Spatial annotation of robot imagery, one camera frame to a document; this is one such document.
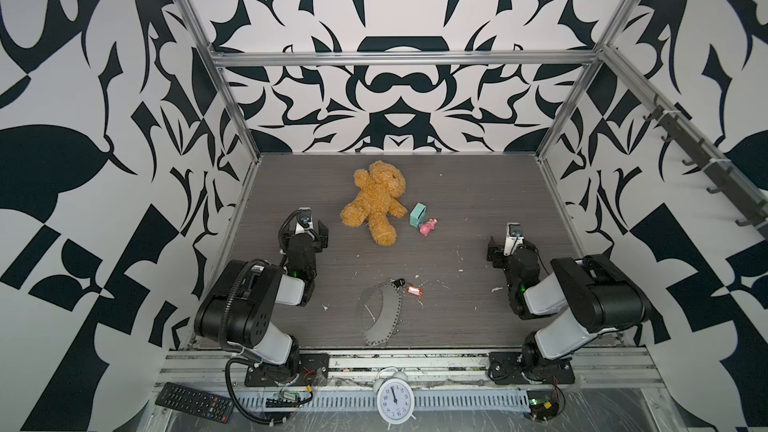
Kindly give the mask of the red key tag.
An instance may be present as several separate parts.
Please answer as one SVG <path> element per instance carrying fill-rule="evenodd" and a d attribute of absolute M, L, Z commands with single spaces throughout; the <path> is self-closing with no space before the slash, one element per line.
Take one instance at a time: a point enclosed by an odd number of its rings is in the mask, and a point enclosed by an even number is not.
<path fill-rule="evenodd" d="M 421 288 L 413 286 L 413 285 L 408 285 L 406 287 L 406 292 L 408 294 L 410 294 L 410 295 L 412 295 L 414 297 L 418 297 L 418 298 L 421 298 L 421 297 L 424 296 L 423 290 Z"/>

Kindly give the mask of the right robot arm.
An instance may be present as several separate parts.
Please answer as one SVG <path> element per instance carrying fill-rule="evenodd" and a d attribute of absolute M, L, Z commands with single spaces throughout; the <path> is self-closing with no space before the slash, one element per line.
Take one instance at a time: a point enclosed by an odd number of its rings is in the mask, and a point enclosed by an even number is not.
<path fill-rule="evenodd" d="M 653 312 L 641 288 L 603 254 L 553 259 L 552 272 L 541 278 L 538 249 L 508 236 L 504 245 L 488 242 L 487 260 L 503 271 L 518 318 L 553 319 L 528 334 L 515 359 L 490 360 L 489 377 L 497 384 L 573 383 L 575 351 L 605 334 L 638 326 Z"/>

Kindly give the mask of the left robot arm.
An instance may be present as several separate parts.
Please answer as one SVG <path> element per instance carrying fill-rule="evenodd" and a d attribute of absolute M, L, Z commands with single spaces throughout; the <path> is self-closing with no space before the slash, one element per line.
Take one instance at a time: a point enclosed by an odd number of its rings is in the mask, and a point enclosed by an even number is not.
<path fill-rule="evenodd" d="M 201 303 L 194 320 L 197 336 L 258 366 L 276 382 L 299 374 L 297 339 L 272 323 L 277 305 L 305 306 L 315 288 L 316 255 L 328 247 L 328 228 L 299 208 L 278 233 L 281 260 L 231 260 Z"/>

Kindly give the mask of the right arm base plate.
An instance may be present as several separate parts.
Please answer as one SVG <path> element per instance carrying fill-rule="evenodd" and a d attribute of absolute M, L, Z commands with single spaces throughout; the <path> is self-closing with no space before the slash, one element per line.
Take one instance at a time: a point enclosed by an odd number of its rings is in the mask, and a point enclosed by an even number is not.
<path fill-rule="evenodd" d="M 523 352 L 491 352 L 488 378 L 497 385 L 576 383 L 571 358 L 555 360 Z"/>

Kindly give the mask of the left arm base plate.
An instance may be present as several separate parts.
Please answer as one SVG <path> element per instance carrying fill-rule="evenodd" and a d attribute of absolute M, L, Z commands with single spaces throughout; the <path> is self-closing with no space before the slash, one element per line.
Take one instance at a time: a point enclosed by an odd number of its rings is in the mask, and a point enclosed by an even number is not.
<path fill-rule="evenodd" d="M 246 387 L 303 386 L 323 378 L 328 370 L 330 356 L 326 353 L 300 352 L 291 355 L 282 365 L 261 364 L 248 368 Z"/>

